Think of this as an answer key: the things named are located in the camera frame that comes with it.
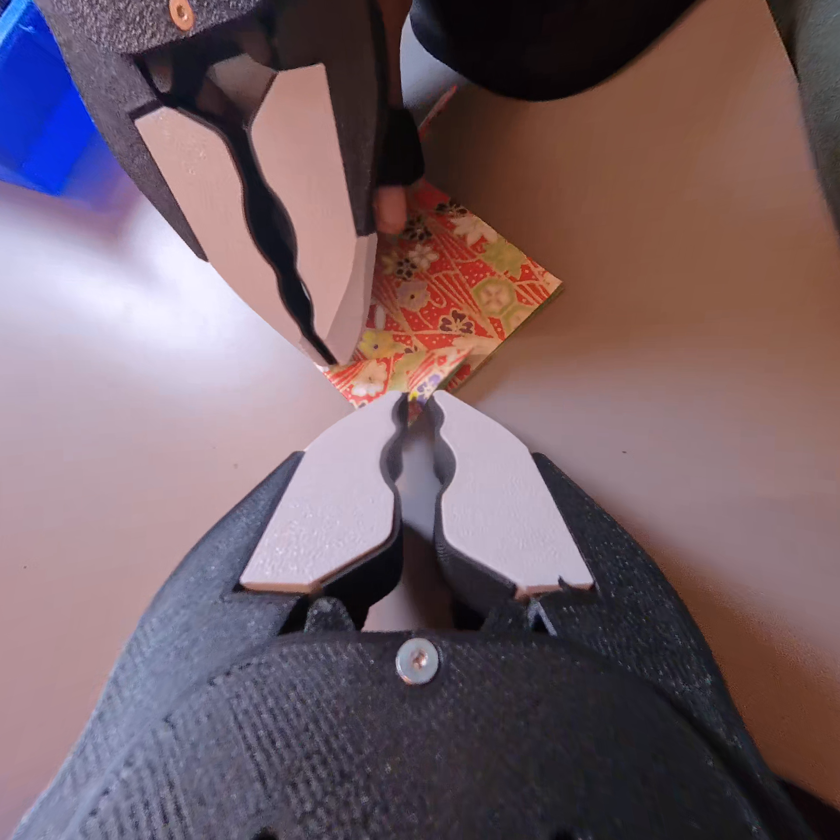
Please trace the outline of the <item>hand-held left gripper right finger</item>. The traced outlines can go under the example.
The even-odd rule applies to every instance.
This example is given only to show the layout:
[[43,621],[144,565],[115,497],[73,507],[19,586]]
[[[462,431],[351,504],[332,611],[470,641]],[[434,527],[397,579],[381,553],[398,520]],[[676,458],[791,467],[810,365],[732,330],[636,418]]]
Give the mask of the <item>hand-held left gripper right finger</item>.
[[596,582],[529,448],[446,392],[428,402],[434,422],[434,549],[451,593],[455,628],[492,613],[526,612],[542,599],[596,602]]

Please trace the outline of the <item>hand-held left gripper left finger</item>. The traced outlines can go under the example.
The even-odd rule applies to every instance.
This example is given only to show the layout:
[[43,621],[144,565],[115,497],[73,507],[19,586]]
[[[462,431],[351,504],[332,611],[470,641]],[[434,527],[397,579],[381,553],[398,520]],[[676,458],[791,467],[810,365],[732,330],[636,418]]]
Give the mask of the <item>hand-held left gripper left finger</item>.
[[250,592],[340,601],[361,628],[403,572],[402,503],[407,395],[387,392],[316,437],[250,555]]

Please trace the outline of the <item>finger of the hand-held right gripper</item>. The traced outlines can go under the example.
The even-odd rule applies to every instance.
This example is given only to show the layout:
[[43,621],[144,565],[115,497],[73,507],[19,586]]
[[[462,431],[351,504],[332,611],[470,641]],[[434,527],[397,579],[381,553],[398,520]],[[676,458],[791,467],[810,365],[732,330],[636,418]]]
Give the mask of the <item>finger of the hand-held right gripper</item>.
[[259,172],[244,126],[170,107],[134,124],[219,276],[316,364],[334,364],[314,328],[291,220]]
[[293,228],[314,332],[336,364],[349,364],[371,304],[377,236],[355,229],[324,65],[277,73],[248,131]]

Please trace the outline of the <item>blue plastic bin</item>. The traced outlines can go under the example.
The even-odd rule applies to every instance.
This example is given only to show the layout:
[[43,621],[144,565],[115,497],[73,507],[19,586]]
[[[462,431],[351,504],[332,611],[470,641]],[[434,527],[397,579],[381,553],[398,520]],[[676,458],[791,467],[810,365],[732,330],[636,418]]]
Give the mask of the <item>blue plastic bin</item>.
[[34,2],[2,2],[1,181],[104,209],[123,173]]

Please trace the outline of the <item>green backed red floral paper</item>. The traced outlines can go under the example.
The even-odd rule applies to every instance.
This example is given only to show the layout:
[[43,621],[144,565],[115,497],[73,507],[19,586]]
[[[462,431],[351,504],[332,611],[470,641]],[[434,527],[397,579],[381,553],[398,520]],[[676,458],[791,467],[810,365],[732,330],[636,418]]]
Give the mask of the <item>green backed red floral paper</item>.
[[377,247],[357,349],[323,373],[355,407],[405,393],[415,418],[436,391],[477,373],[563,282],[427,182],[409,191],[407,212],[403,232]]

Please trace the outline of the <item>person's right hand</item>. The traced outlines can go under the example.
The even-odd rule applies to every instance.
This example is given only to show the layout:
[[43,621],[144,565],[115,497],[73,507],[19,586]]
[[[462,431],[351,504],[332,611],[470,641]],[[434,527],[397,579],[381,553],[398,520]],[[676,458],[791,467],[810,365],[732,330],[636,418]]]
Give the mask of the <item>person's right hand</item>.
[[[403,109],[401,73],[402,32],[410,13],[411,1],[379,1],[385,33],[387,104],[391,109]],[[400,234],[406,224],[406,189],[401,185],[387,185],[378,189],[374,201],[377,228],[387,235]]]

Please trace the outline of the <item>black textured pad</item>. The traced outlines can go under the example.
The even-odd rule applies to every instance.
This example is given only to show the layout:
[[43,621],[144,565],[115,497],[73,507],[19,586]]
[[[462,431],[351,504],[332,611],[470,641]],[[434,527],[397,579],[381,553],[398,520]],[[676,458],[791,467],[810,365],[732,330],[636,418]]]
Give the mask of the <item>black textured pad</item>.
[[569,98],[632,64],[692,1],[419,1],[419,44],[459,76],[527,102]]

